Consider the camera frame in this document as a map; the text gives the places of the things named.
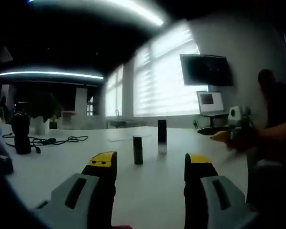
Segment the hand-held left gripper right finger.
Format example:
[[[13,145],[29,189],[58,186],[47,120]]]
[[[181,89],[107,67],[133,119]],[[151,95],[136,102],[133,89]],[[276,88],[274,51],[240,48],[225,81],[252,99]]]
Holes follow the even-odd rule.
[[[186,229],[255,229],[259,213],[210,159],[186,154],[184,160]]]

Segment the person's right hand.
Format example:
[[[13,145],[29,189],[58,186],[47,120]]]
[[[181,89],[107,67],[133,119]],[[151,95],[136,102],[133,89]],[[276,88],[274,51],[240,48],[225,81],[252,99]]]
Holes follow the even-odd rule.
[[[227,148],[243,153],[256,147],[259,143],[260,131],[255,128],[236,129],[229,132],[225,142]]]

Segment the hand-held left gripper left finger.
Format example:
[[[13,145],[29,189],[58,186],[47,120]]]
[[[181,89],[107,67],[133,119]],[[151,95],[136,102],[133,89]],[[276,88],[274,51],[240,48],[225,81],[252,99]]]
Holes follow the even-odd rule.
[[[99,153],[58,185],[36,214],[51,229],[110,229],[116,178],[117,152]]]

